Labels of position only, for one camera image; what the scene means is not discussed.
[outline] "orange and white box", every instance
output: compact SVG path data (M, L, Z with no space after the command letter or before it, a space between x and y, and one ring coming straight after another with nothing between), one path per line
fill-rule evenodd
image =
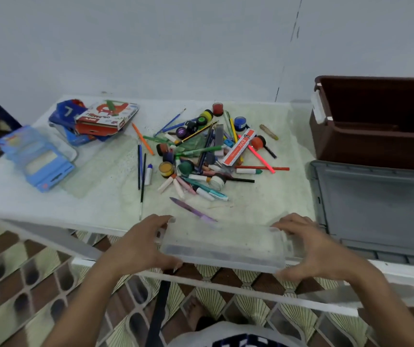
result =
M232 166L234 162L236 162L236 160L240 157L242 152L244 152L256 134L257 132L255 130L248 128L242 137L231 148L228 154L223 158L223 161L221 163L223 163L225 166Z

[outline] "pink pen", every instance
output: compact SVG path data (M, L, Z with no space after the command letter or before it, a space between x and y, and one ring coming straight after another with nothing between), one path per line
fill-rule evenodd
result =
M255 157L256 158L258 158L258 160L266 167L266 168L268 168L269 169L269 171L272 173L272 174L274 174L274 173L276 173L275 172L275 170L273 169L273 167L272 166L270 166L264 159L263 159L263 157L262 156L260 156L259 154L258 154L258 152L257 151L255 151L254 150L254 148L252 147L252 146L250 146L250 145L247 145L247 147L249 148L249 150L250 151L252 151L252 153L255 155Z
M176 176L176 180L183 186L188 192L191 192L193 195L197 195L191 185L189 185L186 181L181 179L179 176Z

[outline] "red pencil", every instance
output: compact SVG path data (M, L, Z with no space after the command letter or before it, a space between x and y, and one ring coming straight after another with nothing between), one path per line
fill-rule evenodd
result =
M234 168L244 168L244 169L268 169L262 166L234 166ZM289 167L272 167L274 170L291 170Z

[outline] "foot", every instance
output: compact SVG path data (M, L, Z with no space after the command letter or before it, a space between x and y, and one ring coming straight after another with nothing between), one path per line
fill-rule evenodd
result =
M197 322L201 317L208 316L207 310L195 297L192 298L191 301L187 304L186 313L187 323L189 327L191 327L192 331L196 329Z

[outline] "hand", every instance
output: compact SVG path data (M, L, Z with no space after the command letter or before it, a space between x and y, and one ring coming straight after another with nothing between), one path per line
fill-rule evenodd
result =
M183 262L157 250L154 239L160 227L165 227L171 215L149 215L135 224L119 241L111 246L96 264L114 271L119 278L150 268L174 269Z
M320 231L317 224L307 216L292 213L272 226L300 237L306 251L306 257L300 264L276 273L276 276L284 280L298 282L309 277L319 277L345 280L355 285L378 272L369 261Z

